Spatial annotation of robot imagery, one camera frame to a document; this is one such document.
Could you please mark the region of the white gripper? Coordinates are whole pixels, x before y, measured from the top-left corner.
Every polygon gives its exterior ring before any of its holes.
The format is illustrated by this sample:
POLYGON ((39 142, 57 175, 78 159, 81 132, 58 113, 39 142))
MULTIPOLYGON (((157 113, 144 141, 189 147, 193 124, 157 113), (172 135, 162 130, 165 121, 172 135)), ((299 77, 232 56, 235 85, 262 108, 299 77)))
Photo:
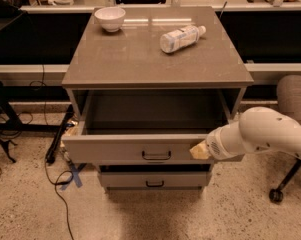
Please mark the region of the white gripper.
POLYGON ((211 155, 217 160, 230 159, 236 156, 233 152, 236 141, 236 131, 228 127, 219 127, 210 132, 206 142, 200 142, 190 149, 194 159, 206 160, 211 155))

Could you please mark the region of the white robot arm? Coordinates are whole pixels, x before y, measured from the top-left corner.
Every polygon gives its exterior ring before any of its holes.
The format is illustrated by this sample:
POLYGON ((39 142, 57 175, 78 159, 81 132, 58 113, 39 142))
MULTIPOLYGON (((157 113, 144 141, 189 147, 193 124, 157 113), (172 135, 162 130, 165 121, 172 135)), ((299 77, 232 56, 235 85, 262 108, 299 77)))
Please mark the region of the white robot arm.
POLYGON ((250 108, 236 121, 210 132, 190 153, 194 159, 226 160, 262 150, 284 152, 301 160, 301 125, 273 109, 250 108))

